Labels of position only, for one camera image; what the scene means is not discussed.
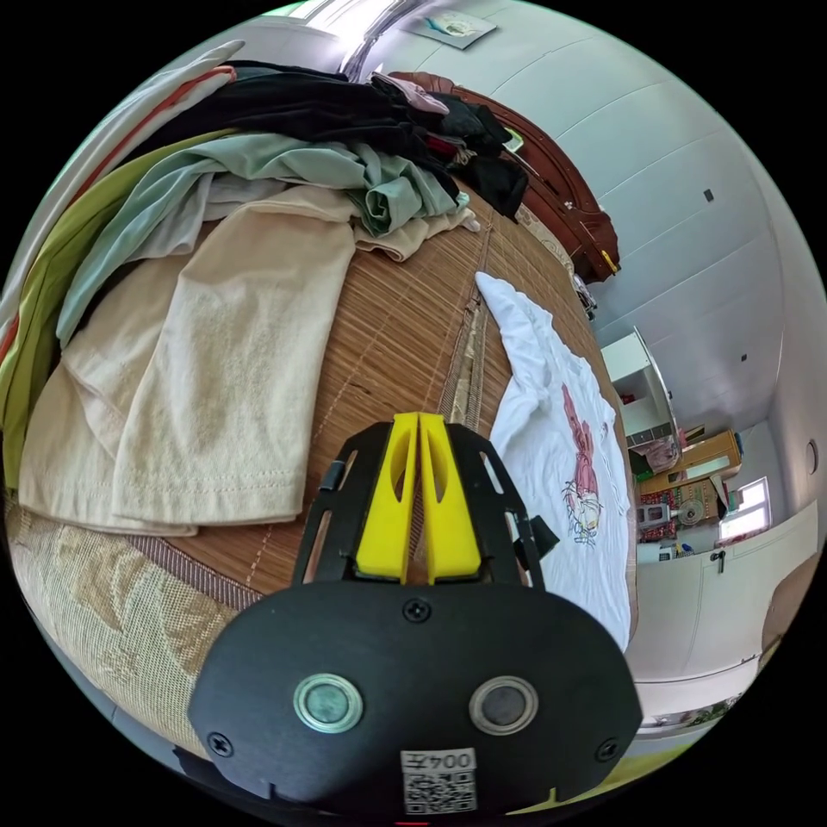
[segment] bamboo mat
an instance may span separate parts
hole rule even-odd
[[[480,321],[480,314],[487,315],[488,310],[476,292],[478,270],[506,279],[549,309],[563,342],[587,359],[603,395],[619,407],[565,266],[526,229],[496,214],[473,194],[470,206],[482,225],[479,233],[462,228],[442,233],[401,264],[378,253],[357,252],[354,257],[322,367],[302,516],[287,525],[201,529],[193,538],[160,542],[136,538],[139,548],[163,557],[165,568],[187,581],[191,572],[201,572],[197,588],[217,600],[221,600],[219,593],[224,600],[232,593],[241,596],[231,602],[245,604],[258,594],[289,585],[307,507],[329,463],[353,433],[404,411],[451,415],[451,406],[459,400],[469,417],[466,424],[488,436],[511,371],[496,324],[485,323],[484,317]],[[480,358],[469,371],[463,353],[476,309]],[[616,430],[625,445],[619,416]],[[631,492],[628,463],[626,470]],[[628,561],[634,631],[634,531],[630,531]],[[414,555],[414,579],[421,576],[420,565],[420,556]]]

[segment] orange fabric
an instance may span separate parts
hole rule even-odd
[[[170,106],[174,106],[181,98],[186,95],[188,92],[191,92],[198,84],[202,84],[208,78],[213,78],[215,75],[227,74],[230,76],[229,83],[235,80],[235,70],[231,66],[216,66],[214,69],[211,69],[209,72],[204,72],[199,78],[195,78],[194,80],[190,80],[185,84],[179,86],[171,95],[165,98],[152,112],[149,113],[128,135],[124,137],[121,143],[106,156],[106,158],[101,161],[101,163],[97,166],[97,168],[92,172],[92,174],[86,179],[85,183],[80,187],[75,196],[69,202],[69,206],[71,206],[80,196],[82,196],[91,185],[97,180],[97,177],[101,174],[101,171],[106,168],[106,165],[109,164],[112,160],[112,157],[117,154],[127,141],[129,141],[133,135],[142,129],[152,118],[156,117],[160,112],[163,112],[164,109],[168,109]],[[15,339],[17,337],[17,328],[20,325],[20,316],[16,315],[14,321],[11,323],[11,327],[9,331],[6,333],[3,343],[0,345],[0,362],[2,362],[6,358],[6,354],[9,352],[9,348],[14,344]]]
[[[3,339],[3,344],[0,345],[0,362],[2,362],[6,358],[6,354],[9,352],[9,348],[15,341],[17,336],[17,328],[20,326],[20,316],[16,315],[14,321],[11,323],[11,327],[9,331],[6,333],[5,339]]]
[[[127,141],[129,141],[133,135],[142,129],[152,118],[156,117],[159,113],[163,112],[164,109],[168,109],[170,106],[173,106],[178,101],[181,100],[184,95],[191,92],[198,84],[202,84],[208,78],[214,78],[215,75],[229,75],[230,80],[229,83],[235,80],[235,70],[231,66],[216,66],[214,69],[211,69],[209,72],[204,72],[199,78],[195,78],[195,80],[190,80],[187,83],[179,86],[169,97],[165,100],[161,101],[152,112],[149,113],[135,128],[130,132],[124,139],[121,141],[106,158],[101,161],[101,163],[97,166],[95,171],[86,179],[86,183],[78,190],[72,200],[69,202],[71,206],[96,180],[97,177],[101,174],[101,170],[112,160],[112,156],[118,153]]]

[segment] door handle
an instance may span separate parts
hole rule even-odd
[[[721,549],[721,551],[714,551],[709,559],[710,560],[720,560],[721,561],[721,568],[718,569],[718,573],[722,575],[724,573],[724,560],[726,558],[726,549]]]

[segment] screw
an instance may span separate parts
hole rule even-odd
[[[600,762],[611,761],[618,754],[618,742],[615,738],[609,738],[598,748],[594,757]]]
[[[431,607],[424,600],[414,597],[402,607],[402,614],[411,623],[425,623],[431,617]]]
[[[207,746],[222,758],[229,758],[233,754],[233,745],[229,738],[220,732],[210,732],[207,735]]]

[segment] beige towel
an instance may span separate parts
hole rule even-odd
[[[354,233],[355,214],[343,193],[299,186],[246,204],[204,241],[127,417],[114,513],[219,525],[301,511],[321,363],[357,240],[402,259],[473,217],[377,240]]]
[[[205,224],[195,251],[217,227]],[[152,358],[181,270],[195,253],[141,262],[101,301],[63,352],[86,421],[114,461],[129,408]]]
[[[111,512],[115,461],[86,424],[63,364],[34,406],[20,467],[20,505],[42,517],[98,532],[187,537],[192,525],[158,525]]]

